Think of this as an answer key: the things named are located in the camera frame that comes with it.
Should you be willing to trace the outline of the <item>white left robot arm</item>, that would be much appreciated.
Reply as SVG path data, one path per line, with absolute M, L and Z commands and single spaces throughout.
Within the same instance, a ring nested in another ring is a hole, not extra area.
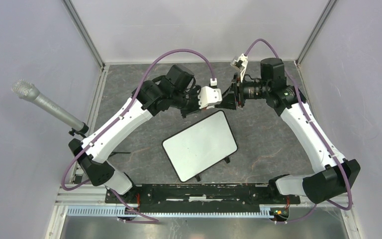
M 72 139 L 68 147 L 76 162 L 94 186 L 104 185 L 117 192 L 125 203 L 136 198 L 132 180 L 107 160 L 115 148 L 136 128 L 170 107 L 184 113 L 198 109 L 198 92 L 194 73 L 175 64 L 166 75 L 146 80 L 132 92 L 124 106 L 101 128 L 83 140 Z

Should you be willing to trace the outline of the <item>small white whiteboard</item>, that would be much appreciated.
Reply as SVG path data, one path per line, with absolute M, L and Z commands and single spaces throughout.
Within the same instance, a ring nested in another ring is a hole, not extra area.
M 199 177 L 238 150 L 224 111 L 216 111 L 162 141 L 162 148 L 180 182 Z

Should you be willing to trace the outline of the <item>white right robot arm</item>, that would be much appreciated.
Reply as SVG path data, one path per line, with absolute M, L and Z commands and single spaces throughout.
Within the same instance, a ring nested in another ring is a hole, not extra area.
M 305 196 L 312 203 L 331 202 L 351 191 L 361 171 L 356 159 L 348 160 L 325 135 L 315 120 L 303 93 L 287 83 L 285 65 L 280 58 L 260 62 L 261 76 L 246 80 L 247 56 L 232 60 L 237 70 L 230 87 L 223 93 L 219 108 L 235 110 L 247 100 L 266 100 L 267 105 L 290 127 L 305 150 L 311 175 L 281 175 L 269 180 L 268 198 L 282 202 L 287 195 Z

